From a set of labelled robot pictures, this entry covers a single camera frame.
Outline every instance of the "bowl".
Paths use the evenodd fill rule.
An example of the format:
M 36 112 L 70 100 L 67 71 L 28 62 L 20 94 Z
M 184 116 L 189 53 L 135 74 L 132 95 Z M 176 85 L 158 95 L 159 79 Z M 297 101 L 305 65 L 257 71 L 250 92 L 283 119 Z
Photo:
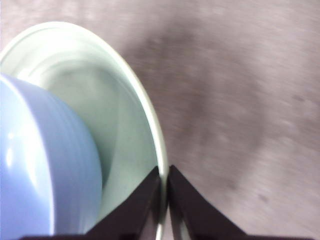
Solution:
M 80 26 L 46 22 L 13 39 L 0 63 L 3 73 L 54 93 L 88 126 L 102 166 L 97 221 L 155 166 L 162 179 L 161 212 L 166 212 L 168 162 L 161 127 L 142 84 L 115 50 Z
M 82 120 L 48 91 L 7 75 L 1 96 L 1 239 L 82 234 L 97 221 L 102 173 Z

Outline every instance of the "blue bowl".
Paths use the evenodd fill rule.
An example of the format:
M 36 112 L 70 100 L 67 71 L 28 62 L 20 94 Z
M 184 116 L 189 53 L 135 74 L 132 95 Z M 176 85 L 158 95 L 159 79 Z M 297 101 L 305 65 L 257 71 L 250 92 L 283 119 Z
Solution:
M 102 199 L 89 130 L 48 91 L 6 75 L 0 82 L 1 239 L 85 233 Z

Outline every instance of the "floor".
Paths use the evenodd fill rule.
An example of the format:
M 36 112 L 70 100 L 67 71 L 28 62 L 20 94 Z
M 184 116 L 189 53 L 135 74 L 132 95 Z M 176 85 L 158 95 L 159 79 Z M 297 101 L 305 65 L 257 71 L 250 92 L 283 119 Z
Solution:
M 2 0 L 1 48 L 47 21 L 126 59 L 169 162 L 239 227 L 320 239 L 320 1 Z

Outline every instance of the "stacked dishes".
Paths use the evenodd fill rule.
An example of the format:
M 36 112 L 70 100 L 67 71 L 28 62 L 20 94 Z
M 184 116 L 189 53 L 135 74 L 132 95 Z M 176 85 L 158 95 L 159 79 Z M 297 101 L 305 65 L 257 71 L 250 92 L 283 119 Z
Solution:
M 48 22 L 17 36 L 1 53 L 0 62 L 2 73 L 54 94 L 88 127 L 102 173 L 101 205 L 95 222 L 120 205 L 157 165 L 163 185 L 161 211 L 165 212 L 168 163 L 156 113 L 138 78 L 109 45 L 82 27 Z M 3 99 L 1 111 L 7 111 L 2 103 Z M 1 148 L 1 165 L 5 161 L 2 152 Z M 1 200 L 3 186 L 1 170 Z M 50 233 L 72 231 L 55 228 Z

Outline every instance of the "bowl rim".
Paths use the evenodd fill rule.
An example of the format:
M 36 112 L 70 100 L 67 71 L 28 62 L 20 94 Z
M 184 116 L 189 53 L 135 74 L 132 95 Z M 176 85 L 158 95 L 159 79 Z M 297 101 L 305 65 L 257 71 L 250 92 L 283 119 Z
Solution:
M 22 31 L 20 34 L 18 34 L 16 37 L 14 37 L 7 44 L 7 46 L 5 46 L 4 49 L 0 52 L 0 64 L 2 64 L 3 61 L 5 61 L 6 57 L 10 54 L 10 52 L 20 41 L 23 41 L 24 38 L 36 32 L 48 29 L 71 29 L 74 31 L 79 31 L 91 38 L 94 43 L 97 43 L 97 45 L 99 45 L 102 50 L 108 53 L 111 56 L 111 58 L 116 62 L 119 69 L 124 73 L 129 84 L 132 86 L 134 92 L 136 93 L 136 96 L 140 101 L 140 104 L 143 108 L 143 111 L 149 124 L 155 148 L 158 171 L 161 178 L 160 221 L 158 224 L 156 234 L 156 239 L 161 239 L 163 235 L 163 228 L 167 212 L 167 177 L 169 173 L 169 165 L 166 145 L 156 111 L 151 103 L 149 96 L 147 95 L 146 90 L 144 89 L 137 75 L 134 73 L 134 71 L 131 69 L 128 63 L 120 56 L 120 54 L 117 53 L 102 38 L 100 38 L 99 36 L 97 36 L 96 34 L 84 27 L 64 21 L 49 21 L 29 27 L 26 30 Z

